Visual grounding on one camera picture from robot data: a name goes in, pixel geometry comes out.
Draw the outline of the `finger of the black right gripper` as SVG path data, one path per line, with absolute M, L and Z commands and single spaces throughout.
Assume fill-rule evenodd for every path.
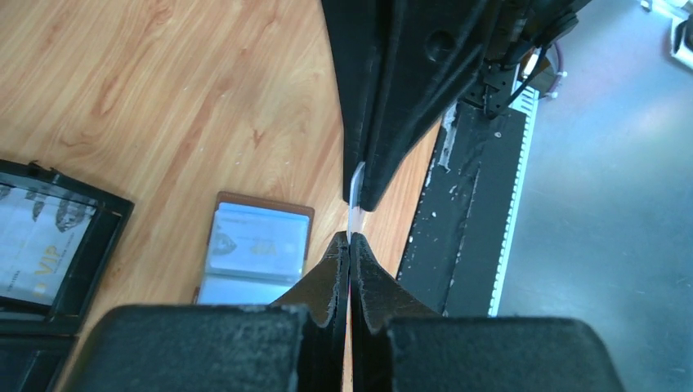
M 343 125 L 343 196 L 364 165 L 360 203 L 380 203 L 396 169 L 396 135 L 385 119 L 393 1 L 323 1 Z
M 392 1 L 365 140 L 360 207 L 374 211 L 399 166 L 472 84 L 500 1 Z

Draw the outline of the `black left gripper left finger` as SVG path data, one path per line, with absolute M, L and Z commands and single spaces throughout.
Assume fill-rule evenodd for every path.
M 85 340 L 68 391 L 339 391 L 349 247 L 269 305 L 124 305 Z

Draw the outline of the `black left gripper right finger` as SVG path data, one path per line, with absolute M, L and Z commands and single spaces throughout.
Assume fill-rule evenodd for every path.
M 356 391 L 621 391 L 601 338 L 574 318 L 449 318 L 350 238 Z

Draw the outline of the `brown leather card holder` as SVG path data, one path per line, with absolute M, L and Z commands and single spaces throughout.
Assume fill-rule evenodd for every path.
M 196 305 L 267 305 L 303 276 L 312 207 L 221 191 Z

